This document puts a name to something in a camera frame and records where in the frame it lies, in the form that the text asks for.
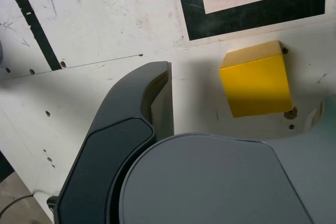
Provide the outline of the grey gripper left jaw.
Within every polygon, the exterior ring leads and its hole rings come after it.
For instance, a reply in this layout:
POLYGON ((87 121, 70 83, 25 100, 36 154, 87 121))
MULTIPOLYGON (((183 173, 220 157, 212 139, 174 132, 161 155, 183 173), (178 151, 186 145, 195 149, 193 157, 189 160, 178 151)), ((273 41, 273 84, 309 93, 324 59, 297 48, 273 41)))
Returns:
POLYGON ((131 165, 173 134, 171 64, 150 62, 121 78, 100 105, 60 194, 47 200, 55 223, 118 223, 131 165))

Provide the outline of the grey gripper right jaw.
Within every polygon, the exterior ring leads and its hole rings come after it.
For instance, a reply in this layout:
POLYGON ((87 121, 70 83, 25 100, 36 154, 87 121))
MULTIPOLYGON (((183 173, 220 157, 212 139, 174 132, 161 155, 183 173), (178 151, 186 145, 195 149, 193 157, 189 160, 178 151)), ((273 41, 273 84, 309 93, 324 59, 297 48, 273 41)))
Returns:
POLYGON ((182 134, 128 171, 121 223, 335 223, 335 96, 309 131, 270 141, 182 134))

